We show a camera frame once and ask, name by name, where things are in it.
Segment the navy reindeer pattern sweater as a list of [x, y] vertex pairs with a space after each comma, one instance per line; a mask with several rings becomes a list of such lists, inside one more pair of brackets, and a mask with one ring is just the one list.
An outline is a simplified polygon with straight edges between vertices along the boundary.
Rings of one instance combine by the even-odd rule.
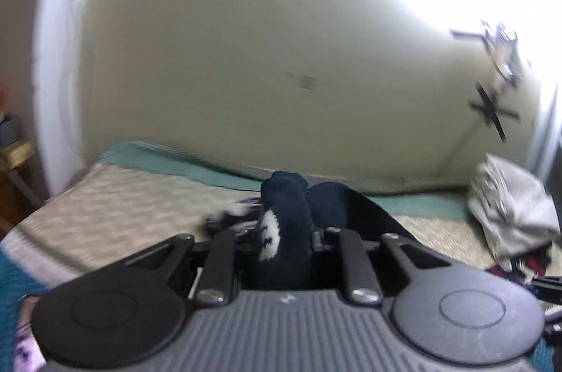
[[241, 273], [255, 290], [301, 290], [320, 273], [313, 266], [313, 233], [328, 227], [352, 230], [377, 242], [386, 233], [410, 240], [412, 234], [380, 205], [336, 182], [309, 185], [293, 172], [276, 171], [262, 182], [260, 195], [237, 201], [204, 220], [213, 237], [231, 229], [251, 230], [254, 256]]

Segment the grey folded clothes pile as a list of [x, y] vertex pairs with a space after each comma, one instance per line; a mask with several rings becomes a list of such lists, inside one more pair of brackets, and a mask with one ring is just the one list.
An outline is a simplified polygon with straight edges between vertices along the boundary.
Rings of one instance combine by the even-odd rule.
[[475, 168], [468, 208], [497, 260], [525, 255], [560, 237], [554, 200], [544, 184], [491, 153]]

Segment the beige zigzag patterned bedsheet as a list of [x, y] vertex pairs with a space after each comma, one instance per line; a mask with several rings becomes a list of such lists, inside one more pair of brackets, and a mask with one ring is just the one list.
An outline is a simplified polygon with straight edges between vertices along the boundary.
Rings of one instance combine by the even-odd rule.
[[[206, 237], [204, 220], [239, 214], [257, 191], [232, 190], [117, 165], [96, 164], [1, 242], [1, 253], [44, 286], [57, 286], [181, 232]], [[377, 197], [417, 240], [476, 268], [494, 264], [463, 197]]]

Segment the blue patterned cloth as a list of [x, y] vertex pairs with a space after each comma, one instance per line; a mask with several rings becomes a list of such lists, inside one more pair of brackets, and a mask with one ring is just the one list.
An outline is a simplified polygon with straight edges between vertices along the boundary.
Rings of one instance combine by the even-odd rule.
[[28, 294], [41, 295], [48, 289], [1, 252], [0, 266], [0, 370], [12, 371], [20, 300]]

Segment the teal quilted mattress pad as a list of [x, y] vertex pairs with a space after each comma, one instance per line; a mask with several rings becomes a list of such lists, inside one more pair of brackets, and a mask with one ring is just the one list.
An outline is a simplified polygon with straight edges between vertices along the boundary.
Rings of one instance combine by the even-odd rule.
[[[154, 174], [180, 176], [193, 182], [238, 191], [257, 191], [264, 180], [261, 176], [243, 175], [220, 168], [177, 149], [142, 141], [124, 141], [111, 145], [101, 152], [97, 161]], [[471, 220], [463, 191], [369, 194], [368, 198], [392, 216], [435, 218], [463, 223]]]

